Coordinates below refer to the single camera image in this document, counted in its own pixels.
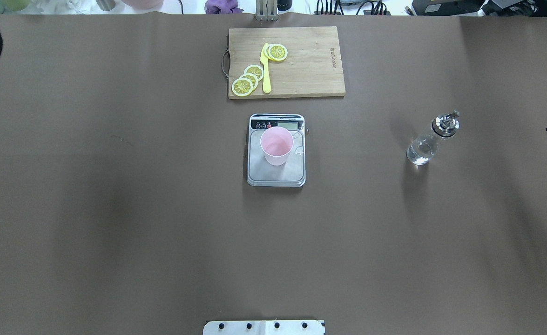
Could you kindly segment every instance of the metal stand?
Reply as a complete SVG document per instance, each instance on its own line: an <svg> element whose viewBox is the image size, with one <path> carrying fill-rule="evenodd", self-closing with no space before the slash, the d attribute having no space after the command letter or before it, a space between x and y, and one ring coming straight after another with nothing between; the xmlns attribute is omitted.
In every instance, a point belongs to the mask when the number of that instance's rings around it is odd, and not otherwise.
<svg viewBox="0 0 547 335"><path fill-rule="evenodd" d="M257 21L277 21L277 0L257 0Z"/></svg>

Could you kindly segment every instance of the clear liquid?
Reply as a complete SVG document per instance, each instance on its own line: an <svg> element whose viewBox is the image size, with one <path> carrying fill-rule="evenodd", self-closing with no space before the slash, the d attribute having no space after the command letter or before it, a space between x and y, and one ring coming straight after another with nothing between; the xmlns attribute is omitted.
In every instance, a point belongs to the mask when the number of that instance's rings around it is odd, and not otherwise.
<svg viewBox="0 0 547 335"><path fill-rule="evenodd" d="M424 165L437 154L439 150L438 138L432 135L418 136L406 151L408 159L416 165Z"/></svg>

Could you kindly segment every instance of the yellow knife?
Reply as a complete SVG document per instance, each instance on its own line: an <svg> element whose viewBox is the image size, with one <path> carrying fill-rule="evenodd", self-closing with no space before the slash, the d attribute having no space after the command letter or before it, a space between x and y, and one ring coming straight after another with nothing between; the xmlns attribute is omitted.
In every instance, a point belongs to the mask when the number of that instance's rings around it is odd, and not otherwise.
<svg viewBox="0 0 547 335"><path fill-rule="evenodd" d="M269 79L269 59L267 58L267 47L269 43L263 45L261 49L261 63L263 64L263 93L271 92L271 80Z"/></svg>

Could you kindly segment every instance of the lemon slice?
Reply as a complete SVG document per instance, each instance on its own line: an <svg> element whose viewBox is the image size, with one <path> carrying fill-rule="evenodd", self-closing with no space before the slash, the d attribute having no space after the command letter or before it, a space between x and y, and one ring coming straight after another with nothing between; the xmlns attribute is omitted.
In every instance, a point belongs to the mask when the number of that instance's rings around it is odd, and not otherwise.
<svg viewBox="0 0 547 335"><path fill-rule="evenodd" d="M260 65L252 64L244 69L245 74L254 74L257 76L257 80L263 79L263 68Z"/></svg>
<svg viewBox="0 0 547 335"><path fill-rule="evenodd" d="M288 57L288 49L281 44L269 44L267 56L271 60L283 61Z"/></svg>
<svg viewBox="0 0 547 335"><path fill-rule="evenodd" d="M254 74L242 74L242 76L240 76L240 78L246 78L246 79L250 80L250 82L252 83L252 90L253 91L257 88L257 84L259 84L259 77L257 77Z"/></svg>
<svg viewBox="0 0 547 335"><path fill-rule="evenodd" d="M232 93L239 97L246 97L252 93L253 85L250 79L238 78L232 83Z"/></svg>

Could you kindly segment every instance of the metal cap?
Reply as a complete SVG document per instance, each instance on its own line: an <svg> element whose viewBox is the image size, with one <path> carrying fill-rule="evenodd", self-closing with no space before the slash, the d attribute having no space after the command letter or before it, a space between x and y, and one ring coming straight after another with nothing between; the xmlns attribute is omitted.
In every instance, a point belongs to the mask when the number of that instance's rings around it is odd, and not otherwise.
<svg viewBox="0 0 547 335"><path fill-rule="evenodd" d="M432 123L432 129L442 137L454 136L459 129L459 112L454 110L451 114L441 114Z"/></svg>

